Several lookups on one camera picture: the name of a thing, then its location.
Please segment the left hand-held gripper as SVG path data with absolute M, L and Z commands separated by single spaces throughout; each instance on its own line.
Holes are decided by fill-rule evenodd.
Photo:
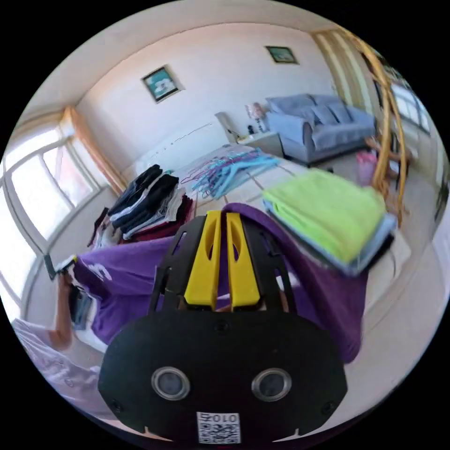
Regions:
M 77 259 L 77 256 L 73 256 L 73 263 L 75 263 Z M 83 289 L 71 285 L 69 289 L 68 304 L 74 330 L 86 330 L 89 311 L 92 305 L 92 298 L 90 295 Z

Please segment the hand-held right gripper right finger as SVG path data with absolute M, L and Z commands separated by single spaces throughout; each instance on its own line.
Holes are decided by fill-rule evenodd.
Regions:
M 254 309 L 260 293 L 239 213 L 226 214 L 226 235 L 231 311 Z

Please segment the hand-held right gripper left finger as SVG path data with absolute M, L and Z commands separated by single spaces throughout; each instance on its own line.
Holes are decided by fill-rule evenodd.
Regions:
M 221 212 L 204 216 L 191 273 L 184 293 L 189 308 L 216 310 L 221 249 Z

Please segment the person's left hand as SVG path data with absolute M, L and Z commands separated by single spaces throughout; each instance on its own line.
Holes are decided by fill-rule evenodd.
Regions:
M 68 303 L 72 290 L 72 277 L 67 271 L 57 275 L 57 299 L 58 303 Z

